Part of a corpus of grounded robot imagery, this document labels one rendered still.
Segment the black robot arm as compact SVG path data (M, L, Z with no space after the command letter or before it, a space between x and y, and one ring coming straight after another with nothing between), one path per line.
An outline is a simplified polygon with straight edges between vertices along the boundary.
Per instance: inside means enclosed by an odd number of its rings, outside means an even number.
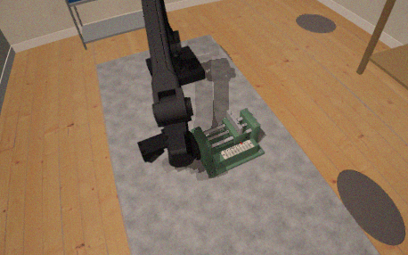
M188 121L192 121L193 111L191 97L184 97L177 75L190 70L190 66L183 57L180 59L179 54L183 51L179 32L169 25L164 0L141 1L151 56L152 110L158 127L163 129L161 134L137 144L144 162L153 163L167 148L169 164L176 168L186 167L194 161L188 136ZM165 98L160 98L162 96Z

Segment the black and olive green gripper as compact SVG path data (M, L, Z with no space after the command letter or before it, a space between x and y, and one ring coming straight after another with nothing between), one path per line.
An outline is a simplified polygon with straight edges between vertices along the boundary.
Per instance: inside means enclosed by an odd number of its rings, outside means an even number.
M191 140L191 143L192 143L192 140ZM194 159L198 158L198 153L197 153L193 143L192 143L192 153L193 153L193 158Z

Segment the green bench vise with handwheel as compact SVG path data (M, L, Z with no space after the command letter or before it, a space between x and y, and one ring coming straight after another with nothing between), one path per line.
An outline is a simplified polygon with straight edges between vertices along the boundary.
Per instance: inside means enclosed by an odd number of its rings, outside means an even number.
M224 129L205 136L221 128ZM257 144L259 130L260 124L246 108L237 119L228 110L222 125L204 132L196 127L189 131L189 136L198 153L196 160L201 161L212 178L265 154Z

